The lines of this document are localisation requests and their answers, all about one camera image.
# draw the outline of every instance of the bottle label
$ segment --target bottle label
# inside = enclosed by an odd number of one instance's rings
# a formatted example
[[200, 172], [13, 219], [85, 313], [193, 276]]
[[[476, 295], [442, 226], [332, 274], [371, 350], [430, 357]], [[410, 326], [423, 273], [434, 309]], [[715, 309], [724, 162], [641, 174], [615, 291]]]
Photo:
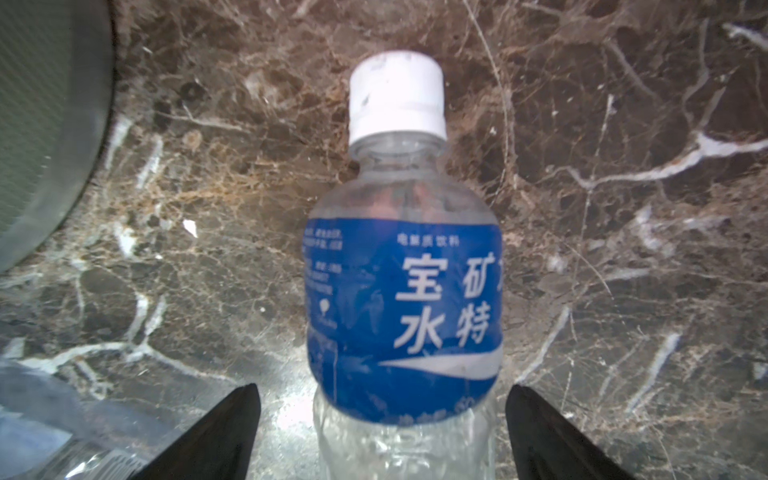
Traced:
[[496, 225], [312, 219], [310, 368], [348, 415], [434, 422], [480, 402], [502, 364]]

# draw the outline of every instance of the barcode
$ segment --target barcode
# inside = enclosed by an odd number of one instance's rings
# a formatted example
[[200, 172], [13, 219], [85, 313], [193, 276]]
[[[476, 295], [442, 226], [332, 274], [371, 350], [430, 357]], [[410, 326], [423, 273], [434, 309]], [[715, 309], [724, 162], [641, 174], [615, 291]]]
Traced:
[[83, 480], [126, 480], [146, 464], [141, 458], [113, 450]]

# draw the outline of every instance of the marble surface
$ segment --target marble surface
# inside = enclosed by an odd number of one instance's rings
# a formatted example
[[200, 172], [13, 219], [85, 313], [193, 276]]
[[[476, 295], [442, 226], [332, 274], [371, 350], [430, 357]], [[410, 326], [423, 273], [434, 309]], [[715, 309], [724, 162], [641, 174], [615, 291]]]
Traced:
[[533, 386], [638, 478], [768, 478], [767, 3], [113, 6], [108, 145], [0, 277], [3, 356], [179, 429], [256, 382], [251, 478], [316, 478], [300, 234], [356, 174], [351, 68], [410, 48], [502, 222], [498, 401]]

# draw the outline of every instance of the white wave logo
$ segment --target white wave logo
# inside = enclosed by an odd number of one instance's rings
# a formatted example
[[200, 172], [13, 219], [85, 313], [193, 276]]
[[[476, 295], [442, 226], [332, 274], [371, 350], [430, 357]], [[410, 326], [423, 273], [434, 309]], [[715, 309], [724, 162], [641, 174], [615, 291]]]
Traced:
[[486, 353], [465, 355], [417, 356], [379, 362], [379, 366], [418, 370], [456, 379], [488, 380], [498, 375], [502, 367], [504, 352], [499, 345], [496, 350]]

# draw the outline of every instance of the white bottle cap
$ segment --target white bottle cap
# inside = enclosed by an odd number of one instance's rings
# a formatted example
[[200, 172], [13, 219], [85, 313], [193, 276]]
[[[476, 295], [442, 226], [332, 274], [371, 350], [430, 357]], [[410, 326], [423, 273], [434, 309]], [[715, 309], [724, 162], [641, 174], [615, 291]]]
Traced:
[[367, 58], [349, 79], [349, 144], [388, 131], [420, 131], [447, 140], [442, 70], [414, 51]]

